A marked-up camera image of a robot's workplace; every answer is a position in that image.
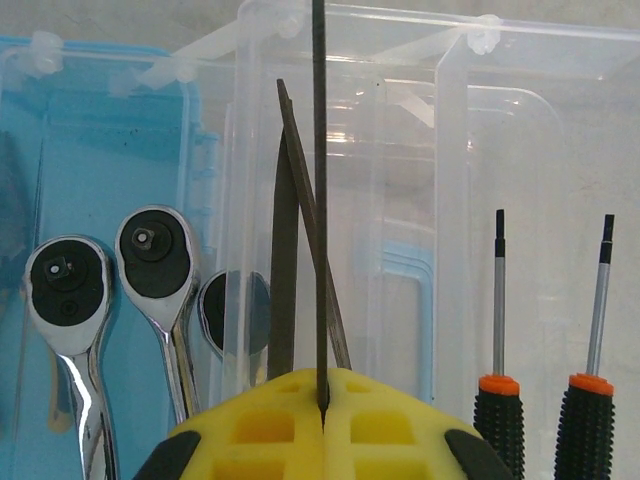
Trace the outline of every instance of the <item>rod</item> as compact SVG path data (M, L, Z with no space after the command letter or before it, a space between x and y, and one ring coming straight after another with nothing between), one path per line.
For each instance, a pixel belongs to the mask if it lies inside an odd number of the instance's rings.
M316 370L322 424L329 408L327 368L327 46L324 0L312 0L313 112L315 131L316 207L318 209L316 268Z
M496 212L495 267L493 285L493 373L504 376L506 241L504 210Z
M609 270L611 268L611 253L613 251L613 221L614 215L605 215L602 243L600 243L600 263L598 265L596 295L593 302L593 317L591 319L591 338L589 339L587 373L595 376L598 375L600 370L600 354L602 352L602 336L604 333L604 315L607 307Z

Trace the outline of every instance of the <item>black rubber handle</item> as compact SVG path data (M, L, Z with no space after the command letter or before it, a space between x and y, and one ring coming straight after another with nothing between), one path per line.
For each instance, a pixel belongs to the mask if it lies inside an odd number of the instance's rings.
M564 394L556 444L556 480L611 478L613 397L573 385Z
M518 395L479 389L473 425L493 447L513 478L524 479L524 414Z

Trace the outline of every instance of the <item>orange ring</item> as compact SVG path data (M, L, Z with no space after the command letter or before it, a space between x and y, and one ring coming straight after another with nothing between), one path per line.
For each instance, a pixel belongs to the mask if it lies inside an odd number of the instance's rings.
M500 375L485 375L478 382L480 390L496 395L520 395L520 385L511 377Z
M613 385L604 378L596 377L595 375L588 375L586 373L571 375L569 377L569 385L581 390L586 390L587 392L613 397Z

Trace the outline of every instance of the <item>square hole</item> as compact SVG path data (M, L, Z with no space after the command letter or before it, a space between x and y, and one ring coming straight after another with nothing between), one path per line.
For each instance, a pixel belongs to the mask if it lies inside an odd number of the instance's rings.
M351 443L412 445L415 440L409 419L403 413L373 411L353 416Z
M293 442L294 434L295 420L289 412L252 410L238 420L233 443Z
M214 480L282 480L284 462L231 460L216 463Z
M433 480L418 460L356 460L356 480Z

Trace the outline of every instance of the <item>clear plastic box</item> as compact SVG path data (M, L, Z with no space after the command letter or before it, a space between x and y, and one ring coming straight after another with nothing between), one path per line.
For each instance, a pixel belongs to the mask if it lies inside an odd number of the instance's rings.
M134 209L170 205L218 271L222 155L233 65L175 60L161 89L139 83L161 50L0 38L0 478L81 478L63 370L25 315L21 279L34 246L62 234L99 240L113 257ZM102 371L121 478L132 478L173 426L160 347L115 282ZM201 405L219 401L221 360L192 344Z
M270 275L277 78L313 172L310 11L250 1L239 32L226 258L241 275L228 285L225 398L256 382L248 279ZM603 216L615 213L601 373L617 386L614 478L633 478L640 32L329 5L327 34L329 255L354 368L472 420L505 208L506 371L522 385L527 478L551 478L562 393L586 366ZM304 367L315 294L302 228L299 255Z

